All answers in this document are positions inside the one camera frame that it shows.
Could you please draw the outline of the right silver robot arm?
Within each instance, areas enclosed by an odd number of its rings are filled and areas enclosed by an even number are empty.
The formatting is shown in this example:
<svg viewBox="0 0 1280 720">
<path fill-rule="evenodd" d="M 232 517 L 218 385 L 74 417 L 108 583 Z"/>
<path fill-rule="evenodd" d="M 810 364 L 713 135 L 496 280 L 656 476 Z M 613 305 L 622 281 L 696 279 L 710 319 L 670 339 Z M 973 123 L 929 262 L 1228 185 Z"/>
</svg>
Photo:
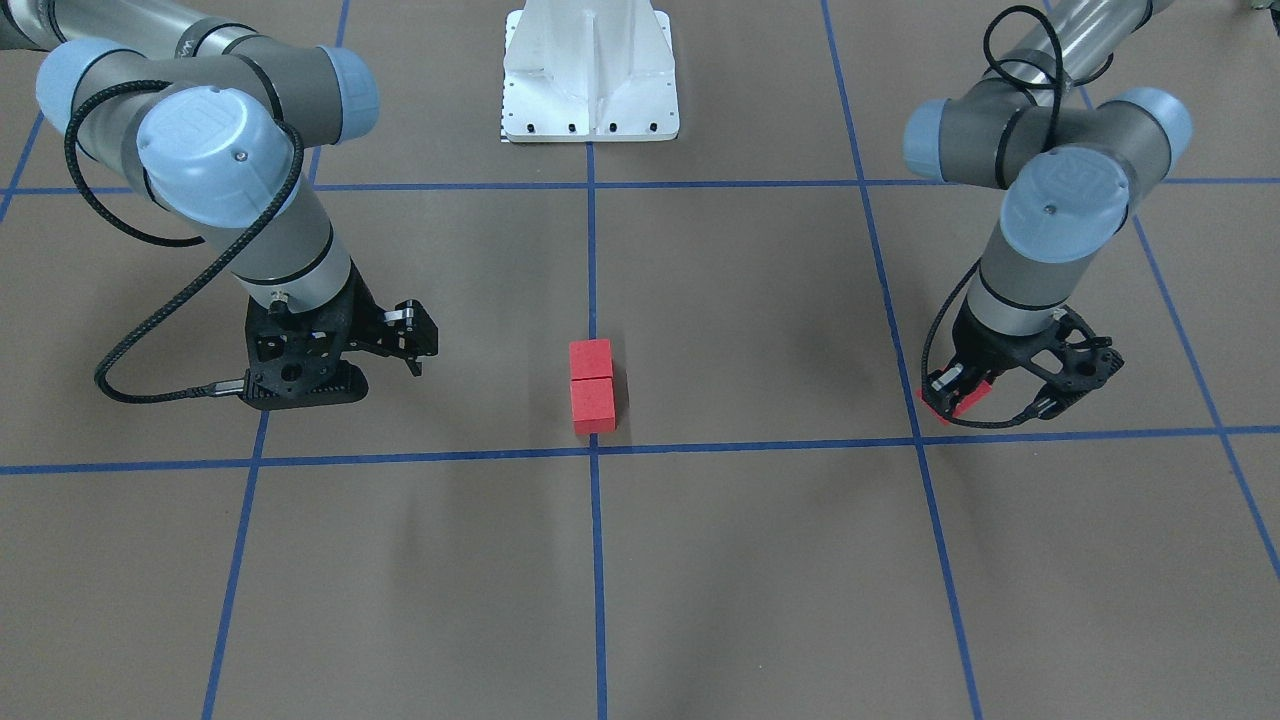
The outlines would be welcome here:
<svg viewBox="0 0 1280 720">
<path fill-rule="evenodd" d="M 361 56 L 173 1 L 5 1 L 3 47 L 44 53 L 37 102 L 91 209 L 146 243 L 216 252 L 99 363 L 93 380 L 109 398 L 352 404 L 369 383 L 347 354 L 397 357 L 412 375 L 438 354 L 421 302 L 378 305 L 305 173 L 307 150 L 378 123 Z M 243 375 L 165 393 L 115 388 L 110 370 L 223 272 L 250 297 Z"/>
</svg>

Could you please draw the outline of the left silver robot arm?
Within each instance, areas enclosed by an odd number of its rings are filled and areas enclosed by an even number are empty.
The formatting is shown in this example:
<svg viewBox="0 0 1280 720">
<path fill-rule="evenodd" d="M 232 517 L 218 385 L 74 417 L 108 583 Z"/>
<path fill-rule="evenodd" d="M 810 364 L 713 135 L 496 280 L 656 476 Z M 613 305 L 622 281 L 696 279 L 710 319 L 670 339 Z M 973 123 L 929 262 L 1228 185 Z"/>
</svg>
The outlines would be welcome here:
<svg viewBox="0 0 1280 720">
<path fill-rule="evenodd" d="M 954 355 L 941 369 L 922 360 L 920 397 L 940 420 L 974 427 L 965 411 L 1015 369 L 1041 388 L 1005 425 L 1053 419 L 1123 368 L 1114 342 L 1068 301 L 1100 250 L 1174 170 L 1193 122 L 1160 88 L 1133 88 L 1093 109 L 1064 102 L 1166 8 L 1019 5 L 1036 28 L 1007 53 L 986 49 L 986 72 L 961 97 L 929 100 L 910 115 L 902 158 L 911 173 L 1004 191 L 986 249 L 947 297 L 957 305 Z"/>
</svg>

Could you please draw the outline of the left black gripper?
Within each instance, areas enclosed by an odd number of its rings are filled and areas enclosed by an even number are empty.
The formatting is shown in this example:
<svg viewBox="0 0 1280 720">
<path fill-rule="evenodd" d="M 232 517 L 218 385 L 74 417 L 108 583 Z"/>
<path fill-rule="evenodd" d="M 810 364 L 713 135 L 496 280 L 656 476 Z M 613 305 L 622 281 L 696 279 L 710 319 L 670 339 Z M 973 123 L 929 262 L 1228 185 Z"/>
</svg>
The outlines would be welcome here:
<svg viewBox="0 0 1280 720">
<path fill-rule="evenodd" d="M 928 351 L 942 324 L 940 311 L 925 336 L 922 354 L 922 386 L 960 386 L 970 389 L 978 380 L 992 383 L 1006 372 L 1024 370 L 1041 382 L 1036 396 L 1011 416 L 1014 421 L 1051 420 L 1088 393 L 1103 387 L 1124 368 L 1123 355 L 1107 336 L 1096 334 L 1071 307 L 1051 313 L 1046 329 L 1020 337 L 1000 334 L 982 325 L 964 307 L 952 325 L 954 355 L 941 369 L 929 365 Z"/>
</svg>

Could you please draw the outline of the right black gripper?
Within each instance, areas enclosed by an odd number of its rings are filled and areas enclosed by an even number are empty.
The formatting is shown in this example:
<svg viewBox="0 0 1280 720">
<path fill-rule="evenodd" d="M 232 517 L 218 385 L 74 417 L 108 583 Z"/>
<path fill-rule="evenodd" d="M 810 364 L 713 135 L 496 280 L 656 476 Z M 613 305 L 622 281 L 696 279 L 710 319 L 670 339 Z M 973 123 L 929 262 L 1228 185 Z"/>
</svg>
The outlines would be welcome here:
<svg viewBox="0 0 1280 720">
<path fill-rule="evenodd" d="M 250 301 L 244 336 L 248 368 L 241 398 L 257 410 L 280 411 L 353 404 L 369 393 L 364 372 L 346 352 L 398 357 L 415 377 L 439 352 L 439 329 L 420 301 L 388 311 L 352 269 L 338 295 L 305 313 Z"/>
</svg>

